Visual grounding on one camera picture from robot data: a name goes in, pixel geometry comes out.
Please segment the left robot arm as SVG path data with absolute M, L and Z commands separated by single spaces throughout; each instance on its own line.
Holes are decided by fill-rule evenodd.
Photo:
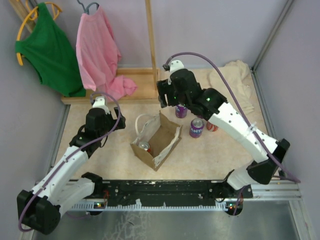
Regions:
M 79 127 L 58 163 L 30 191 L 22 190 L 18 194 L 18 229 L 21 232 L 35 230 L 48 235 L 77 202 L 88 196 L 97 199 L 103 195 L 102 178 L 93 173 L 85 174 L 71 187 L 64 188 L 93 153 L 103 147 L 102 141 L 113 131 L 126 127 L 120 107 L 114 107 L 114 111 L 116 118 L 104 104 L 92 107 L 85 124 Z

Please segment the brown canvas bag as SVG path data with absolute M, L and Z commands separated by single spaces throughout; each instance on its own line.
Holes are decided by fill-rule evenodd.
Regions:
M 182 139 L 183 126 L 159 112 L 156 115 L 140 114 L 135 119 L 134 127 L 136 138 L 130 143 L 134 155 L 155 172 L 158 171 Z M 140 141 L 150 144 L 150 153 L 138 146 Z

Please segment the purple soda can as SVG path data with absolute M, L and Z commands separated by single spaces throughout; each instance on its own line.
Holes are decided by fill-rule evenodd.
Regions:
M 187 116 L 187 113 L 188 113 L 188 109 L 184 105 L 178 104 L 175 107 L 175 116 L 177 118 L 183 119 Z
M 204 122 L 201 118 L 194 118 L 190 122 L 189 135 L 192 138 L 199 138 L 202 135 L 204 129 Z

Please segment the red Coca-Cola can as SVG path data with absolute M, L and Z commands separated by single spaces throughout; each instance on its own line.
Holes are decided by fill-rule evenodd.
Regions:
M 215 132 L 219 129 L 217 125 L 210 123 L 209 121 L 206 123 L 206 129 L 210 132 Z

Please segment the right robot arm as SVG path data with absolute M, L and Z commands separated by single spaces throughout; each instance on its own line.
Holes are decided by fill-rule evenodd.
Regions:
M 286 139 L 276 140 L 248 124 L 242 116 L 214 88 L 201 88 L 193 72 L 180 69 L 168 79 L 156 83 L 162 108 L 182 105 L 194 115 L 224 130 L 252 156 L 248 164 L 231 171 L 225 178 L 223 192 L 235 198 L 241 188 L 251 184 L 267 185 L 290 147 Z

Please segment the silver-top can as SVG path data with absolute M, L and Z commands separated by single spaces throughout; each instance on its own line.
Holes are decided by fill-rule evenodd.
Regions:
M 151 145 L 147 141 L 140 141 L 138 143 L 138 146 L 147 151 L 148 153 L 151 152 Z

